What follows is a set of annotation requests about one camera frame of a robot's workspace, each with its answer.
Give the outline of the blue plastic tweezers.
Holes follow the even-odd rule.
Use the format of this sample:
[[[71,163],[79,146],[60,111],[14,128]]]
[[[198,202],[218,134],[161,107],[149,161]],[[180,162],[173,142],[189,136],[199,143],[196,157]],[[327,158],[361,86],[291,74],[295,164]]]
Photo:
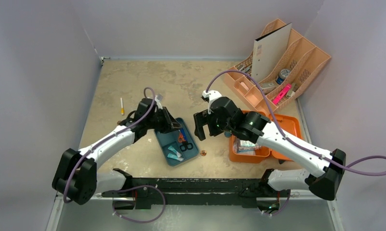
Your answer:
[[[185,132],[184,132],[184,129],[180,129],[180,132],[184,135],[184,137],[185,137],[185,140],[187,141],[187,138],[186,138],[186,135],[185,135]]]

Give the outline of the orange handled scissors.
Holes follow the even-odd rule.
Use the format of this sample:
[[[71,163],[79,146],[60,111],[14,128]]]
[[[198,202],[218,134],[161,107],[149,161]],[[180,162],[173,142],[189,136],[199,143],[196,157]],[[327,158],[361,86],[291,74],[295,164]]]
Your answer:
[[[179,132],[178,142],[179,142],[179,143],[183,143],[183,142],[185,142],[185,141],[186,141],[186,140],[185,140],[184,135],[183,135],[181,132]]]

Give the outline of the teal plastic tray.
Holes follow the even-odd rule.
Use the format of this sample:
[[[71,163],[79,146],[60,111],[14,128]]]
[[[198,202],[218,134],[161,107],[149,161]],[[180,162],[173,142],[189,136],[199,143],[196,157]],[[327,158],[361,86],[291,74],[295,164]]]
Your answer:
[[[167,164],[171,167],[175,167],[181,163],[187,162],[188,160],[195,158],[199,154],[199,148],[197,147],[197,144],[195,143],[194,138],[192,137],[183,118],[178,117],[176,118],[176,120],[182,125],[182,129],[184,129],[187,141],[193,144],[192,150],[187,150],[185,152],[182,152],[180,150],[180,143],[178,142],[178,136],[179,136],[180,130],[170,132],[170,133],[165,133],[165,134],[156,130],[154,131],[154,134],[162,150],[162,153],[165,157],[165,160]],[[169,146],[173,146],[179,153],[181,153],[184,160],[179,162],[177,160],[167,158],[167,155],[169,153],[174,154],[172,151],[168,149]]]

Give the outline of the black handled bandage scissors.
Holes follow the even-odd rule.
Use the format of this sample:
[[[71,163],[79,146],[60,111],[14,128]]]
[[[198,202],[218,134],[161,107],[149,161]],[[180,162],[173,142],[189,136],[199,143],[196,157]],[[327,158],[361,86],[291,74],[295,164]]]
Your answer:
[[[188,141],[181,141],[180,142],[180,150],[182,152],[185,152],[187,150],[192,150],[193,149],[193,144]]]

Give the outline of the teal sachet strip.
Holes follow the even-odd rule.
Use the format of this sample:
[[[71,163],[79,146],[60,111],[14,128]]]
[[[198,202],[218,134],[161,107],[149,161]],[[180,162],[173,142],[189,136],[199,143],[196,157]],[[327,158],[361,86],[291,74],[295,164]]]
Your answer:
[[[171,153],[169,153],[168,155],[167,155],[167,158],[170,158],[170,159],[173,159],[173,160],[177,160],[177,161],[179,161],[179,162],[181,162],[181,161],[183,161],[184,160],[184,158],[183,157],[178,157],[176,154],[171,154]]]
[[[173,146],[169,146],[168,149],[172,151],[177,157],[182,157],[181,153],[179,153]]]

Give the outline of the adhesive bandages bag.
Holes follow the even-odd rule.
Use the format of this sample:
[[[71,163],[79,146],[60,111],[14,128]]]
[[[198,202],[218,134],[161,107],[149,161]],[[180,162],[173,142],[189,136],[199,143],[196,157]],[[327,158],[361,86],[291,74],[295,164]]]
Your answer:
[[[233,151],[236,154],[255,155],[256,151],[261,148],[262,146],[250,141],[240,140],[239,138],[233,139]]]

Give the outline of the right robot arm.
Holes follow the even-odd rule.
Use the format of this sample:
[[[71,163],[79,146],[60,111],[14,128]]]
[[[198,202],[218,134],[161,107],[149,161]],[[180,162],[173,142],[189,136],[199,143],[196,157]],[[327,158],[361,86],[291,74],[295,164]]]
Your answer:
[[[212,101],[208,109],[193,115],[194,134],[203,141],[203,127],[209,135],[217,136],[226,131],[251,143],[275,150],[302,166],[298,170],[268,170],[259,183],[260,192],[270,196],[282,190],[309,190],[317,197],[333,201],[344,175],[346,154],[340,149],[332,152],[318,148],[284,131],[276,123],[255,111],[242,111],[228,97]]]

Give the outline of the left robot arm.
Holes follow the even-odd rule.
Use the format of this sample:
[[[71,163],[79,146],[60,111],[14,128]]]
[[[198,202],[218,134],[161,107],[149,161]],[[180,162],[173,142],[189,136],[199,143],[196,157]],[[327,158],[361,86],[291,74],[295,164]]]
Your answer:
[[[85,204],[97,193],[114,190],[126,197],[132,192],[132,183],[117,171],[111,178],[99,177],[98,169],[122,149],[131,146],[153,129],[170,133],[182,128],[181,124],[158,100],[143,98],[136,110],[120,121],[116,128],[103,138],[80,150],[67,149],[63,152],[51,186],[63,194],[66,203]]]

